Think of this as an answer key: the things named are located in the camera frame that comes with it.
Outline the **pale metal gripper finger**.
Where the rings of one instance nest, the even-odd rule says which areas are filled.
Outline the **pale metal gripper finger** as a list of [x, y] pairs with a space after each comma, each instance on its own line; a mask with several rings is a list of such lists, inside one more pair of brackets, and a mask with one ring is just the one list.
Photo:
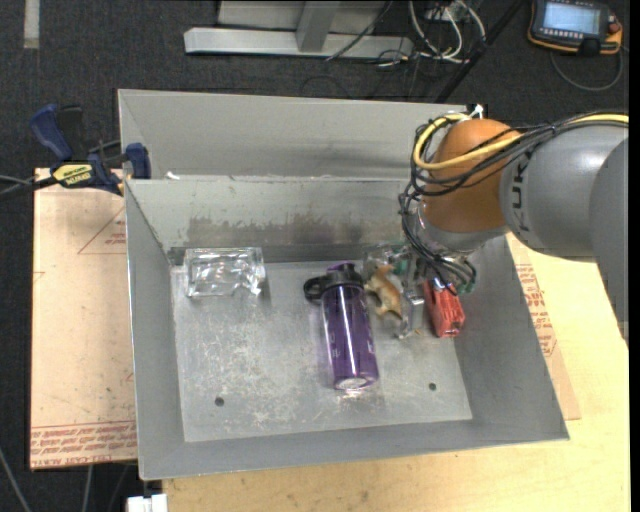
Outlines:
[[401, 321], [398, 330], [398, 338], [406, 339], [420, 334], [424, 327], [425, 299], [418, 292], [402, 292]]
[[398, 244], [377, 244], [366, 247], [366, 273], [373, 274], [380, 267], [397, 267]]

